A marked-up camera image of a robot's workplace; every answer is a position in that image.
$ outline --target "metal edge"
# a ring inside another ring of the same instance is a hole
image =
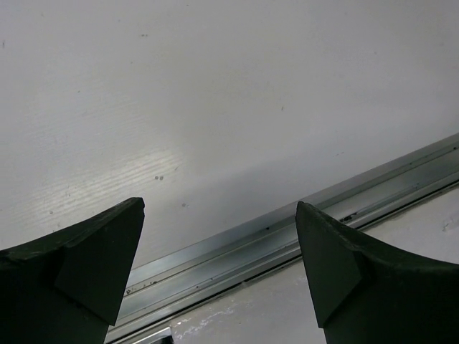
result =
[[[124,337],[124,338],[122,338],[120,340],[116,340],[115,342],[111,342],[111,344],[132,344],[131,343],[132,338],[142,338],[143,336],[146,336],[147,333],[156,332],[156,331],[158,331],[158,329],[170,328],[169,323],[174,318],[177,318],[177,317],[180,317],[182,315],[185,315],[188,312],[191,312],[191,311],[193,311],[193,310],[195,310],[195,309],[197,309],[199,307],[202,307],[202,305],[204,305],[204,304],[211,303],[211,302],[213,302],[215,300],[218,300],[219,298],[224,297],[225,295],[228,295],[230,293],[235,292],[235,290],[237,290],[238,288],[245,287],[249,283],[250,284],[256,283],[256,282],[258,282],[258,281],[260,281],[260,280],[262,280],[262,279],[264,279],[266,277],[269,277],[272,274],[275,274],[279,270],[285,269],[285,268],[287,268],[287,267],[289,267],[291,265],[294,265],[294,264],[296,264],[298,262],[301,262],[301,255],[300,255],[299,251],[298,251],[298,254],[294,254],[293,255],[293,258],[288,259],[287,261],[282,262],[281,264],[275,264],[270,269],[263,269],[261,271],[261,273],[255,274],[253,277],[245,279],[241,283],[237,283],[235,285],[232,285],[231,287],[226,288],[226,289],[222,290],[221,292],[214,292],[209,297],[204,298],[201,302],[193,303],[188,307],[181,308],[180,311],[175,312],[175,313],[171,314],[170,316],[163,318],[161,321],[155,322],[154,324],[149,325],[146,328],[143,328],[142,330],[139,330],[139,331],[137,331],[137,332],[135,332],[135,333],[133,333],[133,334],[127,336],[127,337]]]
[[[292,222],[293,221],[289,219],[288,221],[282,221],[276,225],[267,227],[266,229],[270,231],[269,235],[271,235],[272,233],[275,233],[277,230],[283,229],[287,224],[291,224]],[[219,247],[217,249],[214,249],[213,251],[203,254],[202,256],[196,259],[190,260],[182,265],[179,265],[178,267],[174,267],[164,272],[149,276],[147,277],[147,279],[128,287],[125,291],[125,297],[127,297],[127,300],[128,300],[129,297],[132,298],[133,293],[140,292],[143,288],[145,288],[148,285],[155,285],[158,282],[163,282],[166,279],[173,278],[174,276],[177,276],[177,274],[182,273],[188,269],[191,269],[192,267],[195,267],[200,264],[204,264],[205,262],[208,262],[214,259],[215,257],[231,252],[233,249],[240,249],[244,247],[246,244],[251,244],[253,242],[256,242],[258,239],[263,239],[265,237],[267,237],[267,233],[265,231],[257,231],[254,234],[247,235],[244,238],[239,239],[235,242],[231,242],[230,244],[224,247]]]
[[[433,143],[427,147],[416,150],[384,165],[378,166],[349,180],[338,183],[330,188],[319,191],[299,201],[308,201],[317,205],[320,209],[327,208],[344,199],[348,199],[372,186],[394,178],[410,169],[416,168],[423,163],[434,160],[459,145],[459,133],[449,138]],[[140,284],[148,277],[161,274],[165,271],[177,268],[183,264],[197,259],[205,254],[221,249],[235,241],[244,239],[247,235],[256,233],[262,228],[271,226],[274,223],[292,216],[295,213],[296,203],[288,204],[281,209],[261,216],[245,224],[221,234],[212,236],[202,242],[191,245],[185,249],[169,254],[163,258],[147,263],[133,269],[128,279],[127,288]]]
[[[161,344],[164,339],[171,336],[172,331],[169,326],[154,327],[118,340],[114,344]]]
[[[266,259],[273,253],[279,252],[282,247],[295,242],[297,242],[296,228],[291,224],[253,241],[250,245],[238,247],[177,274],[166,282],[145,288],[138,295],[126,298],[126,311],[120,314],[122,318],[117,326],[129,323],[141,314],[165,307],[177,299],[193,295],[209,285],[215,285],[228,275],[237,274],[237,271],[261,259]]]
[[[261,274],[268,269],[294,259],[300,254],[301,251],[298,241],[293,242],[288,247],[284,247],[283,251],[275,252],[270,257],[266,257],[265,259],[261,258],[259,261],[241,267],[238,273],[228,274],[226,278],[216,284],[201,288],[194,294],[181,298],[153,312],[146,312],[139,318],[127,324],[121,325],[118,328],[114,328],[108,333],[105,342],[107,343],[113,339],[120,338],[123,335],[129,334],[133,328],[144,328],[151,323],[155,323],[156,321],[159,321],[165,317],[176,314],[183,309],[197,304],[199,301],[212,297],[213,295],[227,290],[228,288],[234,287],[235,285],[238,285],[239,283],[244,282],[251,277]]]
[[[458,171],[458,166],[459,150],[452,150],[434,161],[429,161],[384,183],[362,191],[324,209],[324,211],[345,224],[350,225],[352,220],[356,218],[363,221],[366,219],[366,214],[383,209],[392,202],[400,202],[406,196],[421,193],[423,188],[437,185],[438,181],[453,176]]]
[[[396,216],[400,212],[406,211],[421,202],[428,201],[433,197],[437,197],[457,187],[459,187],[459,172],[454,173],[447,178],[443,178],[432,185],[426,186],[425,188],[421,188],[402,199],[398,199],[390,204],[387,204],[370,214],[358,218],[349,223],[348,226],[366,231],[381,221],[385,221],[389,217]]]

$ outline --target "dark green plastic piece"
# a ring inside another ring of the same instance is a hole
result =
[[[102,344],[118,316],[143,200],[0,251],[0,343]]]
[[[459,343],[459,265],[385,244],[303,202],[296,225],[328,344]]]

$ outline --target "white panel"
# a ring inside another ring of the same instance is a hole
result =
[[[456,0],[3,0],[0,249],[129,196],[135,265],[459,132]]]

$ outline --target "white surface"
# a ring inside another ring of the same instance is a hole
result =
[[[367,234],[407,251],[459,263],[459,188]],[[325,344],[303,263],[175,319],[176,344]]]
[[[135,265],[459,132],[456,0],[5,0],[0,249],[146,201]]]
[[[176,344],[326,344],[302,262],[190,312],[171,326]]]
[[[369,230],[408,252],[459,264],[459,188]]]

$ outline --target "metal strip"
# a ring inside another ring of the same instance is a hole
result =
[[[114,344],[163,344],[166,342],[166,339],[170,337],[172,337],[171,328],[166,326],[163,328],[152,328],[141,331],[140,333],[136,333],[129,338],[119,340]]]
[[[360,229],[459,181],[458,146],[459,135],[455,135],[304,201]],[[133,270],[118,321],[105,342],[157,323],[297,257],[294,211],[295,204],[287,206]]]

